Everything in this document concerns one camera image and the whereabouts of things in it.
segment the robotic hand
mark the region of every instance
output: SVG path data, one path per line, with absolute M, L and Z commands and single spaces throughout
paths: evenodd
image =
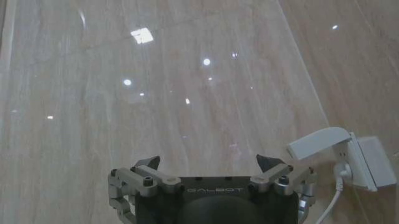
M 168 176 L 157 171 L 159 156 L 140 160 L 111 171 L 109 205 L 124 224 L 301 224 L 316 173 L 280 159 L 256 160 L 261 174 L 227 177 Z

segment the screw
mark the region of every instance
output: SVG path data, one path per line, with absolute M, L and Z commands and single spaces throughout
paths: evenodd
M 288 185 L 289 184 L 289 178 L 284 175 L 279 178 L 279 183 Z
M 116 169 L 111 170 L 111 176 L 115 176 L 116 175 Z
M 153 185 L 153 179 L 151 176 L 144 177 L 143 185 L 144 187 L 149 187 Z

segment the white cable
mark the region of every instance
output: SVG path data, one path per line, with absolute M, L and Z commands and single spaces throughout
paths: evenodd
M 332 200 L 329 202 L 328 207 L 325 208 L 324 213 L 321 214 L 319 220 L 316 221 L 316 224 L 321 224 L 323 223 L 324 219 L 327 218 L 327 216 L 328 216 L 328 214 L 331 212 L 332 207 L 335 206 L 335 203 L 338 201 L 339 195 L 342 194 L 342 191 L 343 191 L 343 179 L 342 179 L 342 177 L 336 177 L 336 186 L 335 186 L 335 188 L 336 188 L 336 192 L 335 192 L 333 198 L 332 198 Z

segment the white electrical socket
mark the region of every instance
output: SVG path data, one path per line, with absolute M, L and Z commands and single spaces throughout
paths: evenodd
M 324 149 L 335 147 L 339 163 L 348 164 L 351 176 L 344 178 L 351 184 L 368 191 L 396 183 L 390 161 L 379 139 L 374 137 L 358 140 L 354 133 L 340 127 L 328 127 L 304 136 L 288 145 L 288 152 L 295 159 L 303 159 Z
M 351 179 L 344 178 L 344 182 L 368 191 L 376 191 L 371 171 L 354 133 L 351 133 L 351 140 L 340 145 L 333 148 L 335 155 L 339 162 L 346 162 L 351 167 Z

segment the glossy floor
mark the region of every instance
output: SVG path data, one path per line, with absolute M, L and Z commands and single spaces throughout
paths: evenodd
M 160 155 L 168 174 L 252 175 L 256 154 L 289 161 L 287 143 L 328 126 L 275 0 L 17 0 L 12 34 L 0 223 L 117 223 L 112 168 Z M 367 221 L 348 189 L 327 222 Z

